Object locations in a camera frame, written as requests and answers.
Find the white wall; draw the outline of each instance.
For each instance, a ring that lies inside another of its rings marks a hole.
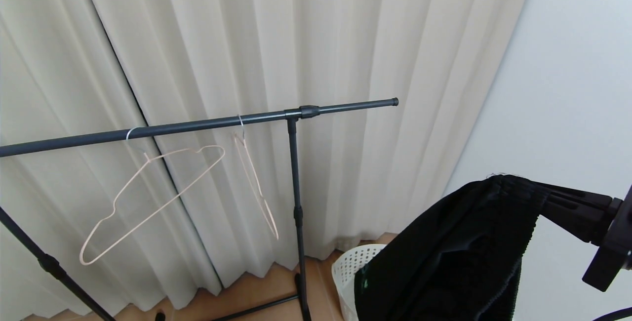
[[[514,173],[623,198],[632,184],[632,0],[526,0],[446,193]],[[540,218],[515,319],[592,320],[632,306],[632,272],[582,282],[596,247]]]

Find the curtain gap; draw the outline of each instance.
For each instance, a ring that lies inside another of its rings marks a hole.
[[[108,45],[109,45],[112,53],[114,54],[115,58],[117,59],[117,64],[118,64],[118,67],[120,69],[120,72],[122,73],[122,75],[123,75],[123,77],[125,79],[125,83],[127,84],[128,88],[129,88],[129,93],[131,93],[131,97],[134,99],[134,102],[136,103],[136,107],[138,108],[138,112],[140,112],[140,116],[143,119],[143,123],[145,124],[145,126],[149,126],[149,123],[147,121],[147,117],[145,116],[145,112],[143,111],[142,107],[140,106],[140,103],[138,102],[138,97],[136,96],[136,93],[134,93],[133,87],[129,83],[129,78],[127,76],[127,73],[125,73],[125,70],[124,70],[124,68],[122,66],[122,63],[120,62],[119,56],[117,55],[117,51],[115,51],[115,47],[112,44],[112,40],[110,40],[110,36],[108,34],[108,31],[106,30],[106,26],[104,26],[103,20],[101,19],[101,15],[99,15],[99,11],[97,10],[97,6],[94,4],[94,0],[90,0],[90,7],[92,8],[92,11],[95,13],[95,15],[97,17],[97,20],[99,20],[99,25],[101,25],[101,29],[103,30],[103,33],[106,35],[106,39],[108,40]],[[149,137],[149,138],[154,143],[154,147],[156,148],[158,153],[160,155],[163,155],[164,152],[162,152],[162,150],[160,150],[160,146],[158,145],[158,142],[156,141],[156,138],[155,137]],[[160,163],[162,164],[162,167],[164,168],[165,172],[167,172],[167,176],[169,177],[169,181],[171,182],[171,186],[173,187],[173,190],[176,191],[176,193],[180,193],[180,191],[178,190],[178,187],[176,186],[176,182],[174,181],[173,176],[171,174],[171,170],[169,170],[169,167],[168,167],[167,162],[165,161],[165,159],[161,158],[160,159]],[[188,217],[189,221],[191,222],[192,227],[196,231],[196,235],[197,235],[197,238],[199,240],[199,244],[201,246],[203,246],[203,243],[201,241],[201,237],[199,237],[199,233],[197,231],[197,227],[194,224],[193,220],[191,219],[191,214],[189,213],[189,211],[187,211],[187,207],[185,206],[185,204],[182,203],[182,200],[178,199],[178,201],[180,202],[180,206],[182,206],[183,209],[185,210],[185,212],[187,213],[187,217]],[[213,265],[212,260],[210,260],[210,256],[208,256],[208,253],[205,253],[205,254],[207,256],[208,262],[210,263],[210,266],[213,269],[213,272],[215,272],[215,275],[217,276],[217,280],[219,280],[219,284],[221,285],[222,289],[226,289],[226,287],[222,283],[222,279],[219,277],[219,273],[217,273],[217,270],[215,269],[215,265]]]

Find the vertical pole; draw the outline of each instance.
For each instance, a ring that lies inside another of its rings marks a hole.
[[[104,308],[101,307],[85,292],[59,265],[57,260],[46,254],[38,247],[38,245],[13,221],[13,219],[0,207],[0,222],[12,233],[18,240],[26,247],[33,256],[38,259],[40,266],[46,272],[50,273],[55,279],[59,280],[65,287],[68,288],[74,295],[83,301],[92,311],[105,321],[116,321]]]
[[[307,306],[305,246],[303,245],[303,208],[301,207],[300,186],[298,182],[298,149],[296,148],[296,121],[287,119],[287,134],[289,135],[289,155],[292,163],[292,184],[294,187],[294,222],[296,222],[296,240],[298,242],[298,265],[300,273],[294,276],[298,300],[301,304],[303,321],[311,321],[310,310]]]

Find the laundry basket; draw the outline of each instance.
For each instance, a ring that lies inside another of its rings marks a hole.
[[[386,244],[365,244],[352,248],[343,253],[331,266],[331,274],[334,277],[340,299],[340,308],[343,311],[345,321],[357,321],[354,295],[355,273],[372,260],[377,253],[380,253],[385,246]]]

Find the black cable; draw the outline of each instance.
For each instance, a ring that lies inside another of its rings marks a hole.
[[[596,319],[594,319],[594,321],[614,321],[625,319],[626,317],[630,316],[632,316],[632,308],[623,308],[621,310],[611,312],[601,317],[597,317]]]

